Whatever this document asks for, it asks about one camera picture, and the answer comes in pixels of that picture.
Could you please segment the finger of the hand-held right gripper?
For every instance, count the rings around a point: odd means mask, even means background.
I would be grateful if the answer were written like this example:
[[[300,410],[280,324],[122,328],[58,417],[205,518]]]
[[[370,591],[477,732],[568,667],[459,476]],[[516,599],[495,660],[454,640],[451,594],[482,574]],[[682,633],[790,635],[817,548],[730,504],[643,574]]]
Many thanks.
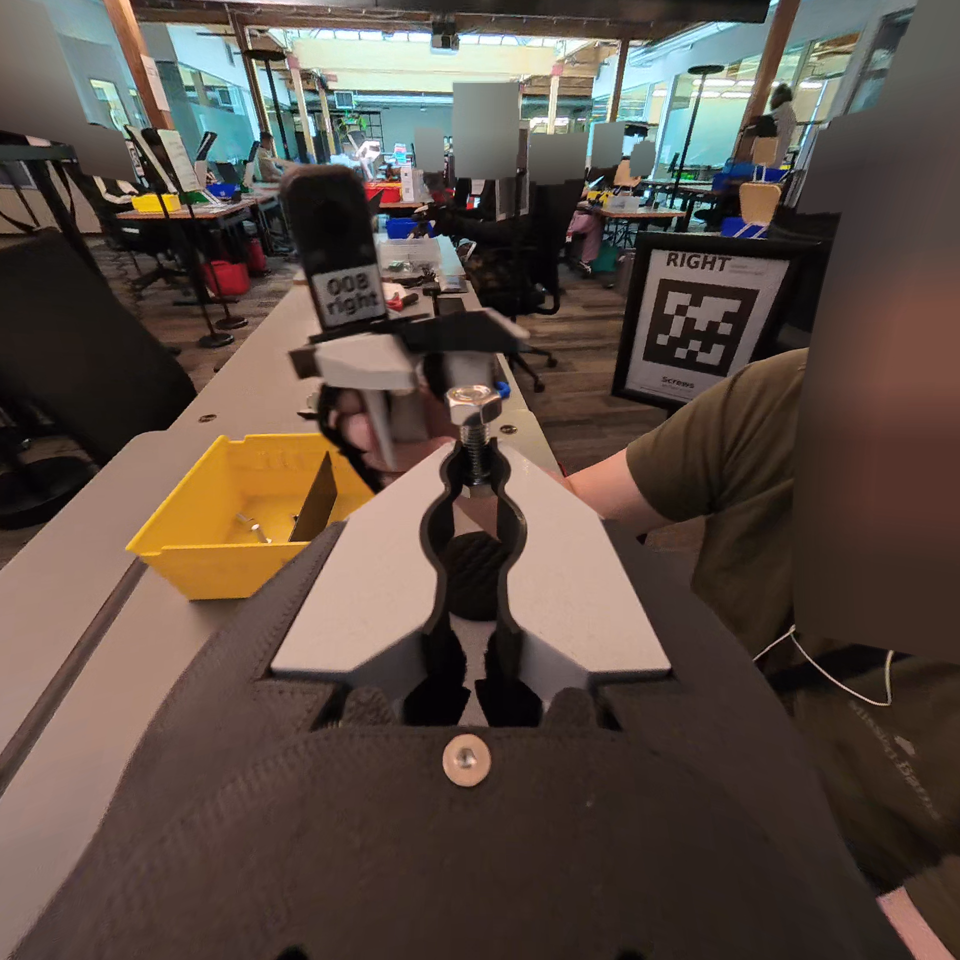
[[[473,386],[494,389],[498,382],[497,355],[484,351],[450,351],[439,354],[440,391]]]
[[[413,354],[521,351],[529,332],[497,311],[458,311],[405,323],[405,348]]]

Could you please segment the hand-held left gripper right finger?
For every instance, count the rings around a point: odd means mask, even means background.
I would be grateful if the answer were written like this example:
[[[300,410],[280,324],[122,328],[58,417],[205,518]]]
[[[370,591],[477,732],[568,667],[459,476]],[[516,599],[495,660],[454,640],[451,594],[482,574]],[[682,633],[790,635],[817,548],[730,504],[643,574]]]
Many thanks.
[[[496,625],[476,697],[491,727],[538,726],[565,690],[666,678],[671,663],[601,516],[509,445],[490,447]]]

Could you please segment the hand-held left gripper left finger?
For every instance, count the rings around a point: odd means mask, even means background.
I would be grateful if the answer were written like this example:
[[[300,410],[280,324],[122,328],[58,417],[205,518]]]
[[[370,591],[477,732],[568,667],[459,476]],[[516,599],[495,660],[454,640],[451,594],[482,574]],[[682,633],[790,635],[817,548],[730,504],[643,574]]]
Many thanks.
[[[461,721],[471,692],[443,556],[463,453],[444,442],[344,522],[270,663],[274,675],[377,689],[414,726]]]

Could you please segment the silver hex nut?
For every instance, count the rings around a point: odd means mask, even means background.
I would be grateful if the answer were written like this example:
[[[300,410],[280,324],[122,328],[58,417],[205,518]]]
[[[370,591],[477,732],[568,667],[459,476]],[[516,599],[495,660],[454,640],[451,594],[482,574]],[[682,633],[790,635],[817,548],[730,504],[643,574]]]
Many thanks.
[[[486,427],[502,412],[499,390],[486,385],[451,388],[445,401],[450,423],[458,429]]]

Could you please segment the yellow plastic bin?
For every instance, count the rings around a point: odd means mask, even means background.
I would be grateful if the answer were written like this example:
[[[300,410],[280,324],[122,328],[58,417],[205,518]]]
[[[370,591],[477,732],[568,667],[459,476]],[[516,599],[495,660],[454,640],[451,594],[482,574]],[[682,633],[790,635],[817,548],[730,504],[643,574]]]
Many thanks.
[[[308,542],[289,542],[325,453],[338,498],[325,531],[374,493],[321,434],[217,438],[159,504],[126,550],[191,601],[247,598]],[[261,544],[236,522],[242,513],[271,538]]]

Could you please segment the person's right forearm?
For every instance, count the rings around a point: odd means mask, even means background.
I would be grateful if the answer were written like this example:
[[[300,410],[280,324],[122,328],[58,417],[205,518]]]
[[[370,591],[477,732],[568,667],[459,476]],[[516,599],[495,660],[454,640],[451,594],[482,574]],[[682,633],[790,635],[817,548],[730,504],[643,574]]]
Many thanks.
[[[619,522],[640,541],[664,529],[690,535],[703,533],[702,517],[670,523],[651,506],[631,474],[625,451],[568,477],[555,476],[555,479],[602,519]]]

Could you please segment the person's right hand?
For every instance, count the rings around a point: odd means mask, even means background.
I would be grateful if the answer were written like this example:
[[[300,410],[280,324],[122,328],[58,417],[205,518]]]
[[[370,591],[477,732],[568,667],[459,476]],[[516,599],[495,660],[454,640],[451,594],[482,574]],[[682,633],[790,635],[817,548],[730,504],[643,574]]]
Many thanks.
[[[328,417],[328,424],[339,430],[347,442],[362,452],[366,466],[378,473],[387,485],[412,470],[435,450],[459,438],[459,431],[450,422],[446,405],[426,386],[420,386],[418,392],[427,436],[425,439],[394,442],[396,470],[390,470],[381,455],[374,427],[360,393],[355,390],[342,391],[334,412]]]

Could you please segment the clear plastic box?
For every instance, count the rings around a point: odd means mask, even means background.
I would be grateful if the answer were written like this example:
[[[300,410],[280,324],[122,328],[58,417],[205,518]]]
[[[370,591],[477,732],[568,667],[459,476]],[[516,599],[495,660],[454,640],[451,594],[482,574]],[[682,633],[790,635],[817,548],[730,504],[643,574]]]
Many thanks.
[[[391,239],[377,235],[374,240],[379,269],[385,276],[437,274],[442,268],[443,255],[435,238]]]

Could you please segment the black bin divider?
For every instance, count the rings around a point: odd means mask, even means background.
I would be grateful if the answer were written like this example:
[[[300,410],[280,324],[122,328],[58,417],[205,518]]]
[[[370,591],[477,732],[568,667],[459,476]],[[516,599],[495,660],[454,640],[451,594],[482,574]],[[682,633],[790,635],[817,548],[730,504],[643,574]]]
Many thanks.
[[[308,543],[323,533],[329,525],[337,498],[332,460],[330,452],[326,452],[299,512],[294,514],[288,542]]]

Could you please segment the red plastic bin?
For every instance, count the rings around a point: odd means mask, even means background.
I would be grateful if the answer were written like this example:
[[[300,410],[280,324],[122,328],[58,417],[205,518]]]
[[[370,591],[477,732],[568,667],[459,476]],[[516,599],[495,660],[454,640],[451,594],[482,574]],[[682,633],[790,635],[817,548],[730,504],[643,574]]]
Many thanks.
[[[200,265],[203,282],[212,296],[240,298],[249,293],[251,279],[243,262],[228,260],[204,261]]]

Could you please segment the person in olive shirt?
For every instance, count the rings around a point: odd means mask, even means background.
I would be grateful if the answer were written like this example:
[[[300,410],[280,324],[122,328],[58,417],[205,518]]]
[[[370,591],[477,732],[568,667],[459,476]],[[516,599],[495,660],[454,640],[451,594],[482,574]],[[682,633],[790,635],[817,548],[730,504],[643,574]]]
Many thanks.
[[[793,613],[794,442],[808,352],[750,364],[627,448],[630,473],[670,522],[705,518],[692,588],[751,656]],[[838,642],[796,632],[759,660],[810,750],[841,834],[868,876],[923,914],[958,914],[958,666],[884,652],[831,660]]]

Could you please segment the framed marker sign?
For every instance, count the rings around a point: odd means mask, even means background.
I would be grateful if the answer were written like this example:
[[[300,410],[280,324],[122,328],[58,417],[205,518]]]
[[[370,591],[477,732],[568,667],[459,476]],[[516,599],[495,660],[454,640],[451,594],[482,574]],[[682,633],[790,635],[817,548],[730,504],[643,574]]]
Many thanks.
[[[801,237],[640,234],[610,394],[673,412],[807,346],[831,251]]]

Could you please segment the black office chair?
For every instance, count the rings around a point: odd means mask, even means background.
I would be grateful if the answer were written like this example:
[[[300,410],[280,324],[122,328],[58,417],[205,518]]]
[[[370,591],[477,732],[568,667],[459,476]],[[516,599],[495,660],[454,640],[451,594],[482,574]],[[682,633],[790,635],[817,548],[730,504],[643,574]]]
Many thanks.
[[[33,436],[29,411],[81,455],[25,461],[2,435],[3,530],[51,520],[138,436],[197,397],[174,355],[54,229],[1,253],[2,413]]]

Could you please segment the wooden chair back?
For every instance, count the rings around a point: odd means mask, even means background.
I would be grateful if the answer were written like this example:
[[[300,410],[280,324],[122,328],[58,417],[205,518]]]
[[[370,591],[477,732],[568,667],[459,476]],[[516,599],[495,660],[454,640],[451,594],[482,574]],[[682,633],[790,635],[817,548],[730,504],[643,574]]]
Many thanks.
[[[740,184],[740,215],[745,227],[768,228],[782,194],[782,187],[775,182],[749,181]]]

